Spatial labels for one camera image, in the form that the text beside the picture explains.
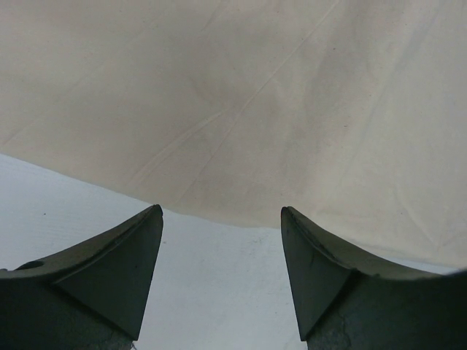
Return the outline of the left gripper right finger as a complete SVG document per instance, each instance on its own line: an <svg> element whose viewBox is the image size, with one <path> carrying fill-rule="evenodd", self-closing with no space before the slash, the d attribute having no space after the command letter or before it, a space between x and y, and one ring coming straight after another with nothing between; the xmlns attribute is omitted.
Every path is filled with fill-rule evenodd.
<svg viewBox="0 0 467 350"><path fill-rule="evenodd" d="M466 272L422 271L367 252L293 207L282 245L309 349L464 349Z"/></svg>

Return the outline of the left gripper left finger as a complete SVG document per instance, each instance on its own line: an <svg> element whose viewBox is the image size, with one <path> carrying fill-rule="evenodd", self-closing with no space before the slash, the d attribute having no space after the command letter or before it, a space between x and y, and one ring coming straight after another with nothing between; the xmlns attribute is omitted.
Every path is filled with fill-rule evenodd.
<svg viewBox="0 0 467 350"><path fill-rule="evenodd" d="M61 252L1 270L1 348L132 349L162 232L154 205Z"/></svg>

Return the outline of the beige wrapping cloth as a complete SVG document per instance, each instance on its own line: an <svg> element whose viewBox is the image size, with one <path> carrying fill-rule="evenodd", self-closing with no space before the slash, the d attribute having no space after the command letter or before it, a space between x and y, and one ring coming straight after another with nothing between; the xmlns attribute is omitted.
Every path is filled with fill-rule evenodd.
<svg viewBox="0 0 467 350"><path fill-rule="evenodd" d="M3 1L1 152L466 267L464 1Z"/></svg>

